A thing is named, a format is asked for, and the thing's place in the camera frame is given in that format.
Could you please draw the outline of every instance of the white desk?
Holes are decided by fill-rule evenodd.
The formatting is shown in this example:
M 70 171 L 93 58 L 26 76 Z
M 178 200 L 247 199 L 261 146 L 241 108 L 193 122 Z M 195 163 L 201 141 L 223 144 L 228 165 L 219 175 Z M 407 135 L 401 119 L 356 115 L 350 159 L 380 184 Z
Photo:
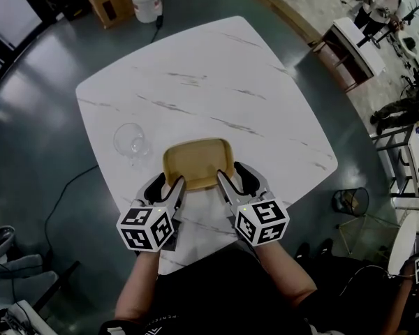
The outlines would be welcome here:
M 392 245 L 388 272 L 391 275 L 398 275 L 404 263 L 413 253 L 414 242 L 416 240 L 416 230 L 418 220 L 415 214 L 408 214 L 402 221 L 396 240 Z
M 403 141 L 395 140 L 398 134 L 403 134 Z M 390 139 L 382 147 L 377 147 L 377 151 L 387 151 L 394 148 L 403 148 L 405 155 L 402 158 L 406 157 L 405 161 L 401 161 L 404 166 L 408 166 L 410 169 L 410 175 L 405 177 L 404 183 L 399 186 L 398 193 L 391 193 L 392 197 L 395 198 L 419 198 L 419 135 L 416 133 L 416 126 L 406 126 L 399 128 L 395 131 L 390 131 L 384 133 L 380 136 L 374 136 L 371 139 L 375 140 L 374 144 L 377 144 L 379 140 L 382 140 L 386 137 Z M 409 182 L 413 182 L 413 192 L 406 192 Z M 393 178 L 393 182 L 390 186 L 396 182 L 396 177 Z
M 361 47 L 357 46 L 363 38 L 365 38 L 365 35 L 354 25 L 353 21 L 349 17 L 343 17 L 335 20 L 322 39 L 312 47 L 315 52 L 318 52 L 325 44 L 331 44 L 335 47 L 332 48 L 334 53 L 340 53 L 342 56 L 344 54 L 335 68 L 343 64 L 355 80 L 355 83 L 347 87 L 346 91 L 350 91 L 368 79 L 380 75 L 385 68 L 385 63 L 372 42 L 368 41 Z M 354 68 L 351 69 L 350 62 L 352 59 L 355 62 L 353 66 L 357 66 L 361 73 L 357 73 Z
M 226 139 L 235 160 L 267 177 L 286 205 L 337 168 L 296 83 L 241 17 L 135 51 L 85 80 L 76 94 L 96 160 L 121 212 L 149 178 L 163 171 L 164 151 L 187 140 Z M 115 131 L 128 122 L 142 126 L 152 146 L 142 167 L 131 167 L 113 147 Z M 177 219 L 182 221 L 177 248 L 161 252 L 160 274 L 237 239 L 218 188 L 186 193 Z

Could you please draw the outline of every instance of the tray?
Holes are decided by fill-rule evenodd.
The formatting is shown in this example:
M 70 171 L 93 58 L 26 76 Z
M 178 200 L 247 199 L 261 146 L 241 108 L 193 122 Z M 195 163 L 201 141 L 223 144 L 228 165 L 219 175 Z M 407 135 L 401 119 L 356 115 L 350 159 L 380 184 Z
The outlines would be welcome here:
M 233 151 L 224 139 L 199 139 L 174 145 L 163 155 L 163 171 L 169 186 L 180 175 L 187 190 L 217 185 L 217 170 L 232 177 L 235 171 Z

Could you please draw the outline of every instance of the tiled floor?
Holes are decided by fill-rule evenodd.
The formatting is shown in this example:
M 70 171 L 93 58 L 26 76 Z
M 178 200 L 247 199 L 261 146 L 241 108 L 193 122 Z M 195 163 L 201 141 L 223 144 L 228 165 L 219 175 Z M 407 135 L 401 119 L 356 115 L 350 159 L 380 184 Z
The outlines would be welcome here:
M 324 34 L 330 28 L 333 20 L 349 16 L 348 11 L 356 4 L 351 0 L 344 0 L 349 2 L 349 5 L 342 4 L 341 0 L 284 1 L 320 34 Z M 386 64 L 385 71 L 348 93 L 369 133 L 374 132 L 374 127 L 369 122 L 371 114 L 374 110 L 397 100 L 406 85 L 400 76 L 411 75 L 386 40 L 382 41 L 381 46 L 382 49 L 378 53 Z

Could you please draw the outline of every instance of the black pants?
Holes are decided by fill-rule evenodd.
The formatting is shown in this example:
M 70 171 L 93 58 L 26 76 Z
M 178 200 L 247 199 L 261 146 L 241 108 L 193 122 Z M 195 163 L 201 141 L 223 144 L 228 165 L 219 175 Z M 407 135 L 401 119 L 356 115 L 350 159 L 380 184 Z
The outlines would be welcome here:
M 368 36 L 368 35 L 374 36 L 386 24 L 384 22 L 374 21 L 372 18 L 369 17 L 369 15 L 370 13 L 366 13 L 365 10 L 363 10 L 363 8 L 360 8 L 360 10 L 358 11 L 357 17 L 354 20 L 354 24 L 359 29 L 361 29 L 364 25 L 366 25 L 365 30 L 363 30 L 363 34 L 365 36 Z
M 392 113 L 403 112 L 396 117 L 390 117 Z M 404 98 L 387 104 L 375 113 L 381 119 L 382 129 L 409 126 L 419 121 L 419 100 L 417 98 Z

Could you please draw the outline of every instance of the clear glass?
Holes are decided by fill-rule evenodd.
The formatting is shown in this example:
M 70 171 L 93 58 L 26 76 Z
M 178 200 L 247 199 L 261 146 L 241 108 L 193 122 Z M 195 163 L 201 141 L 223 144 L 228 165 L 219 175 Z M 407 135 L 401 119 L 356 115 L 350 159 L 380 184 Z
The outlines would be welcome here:
M 143 129 L 135 123 L 120 126 L 113 136 L 113 146 L 122 155 L 131 161 L 133 166 L 149 152 L 149 144 Z

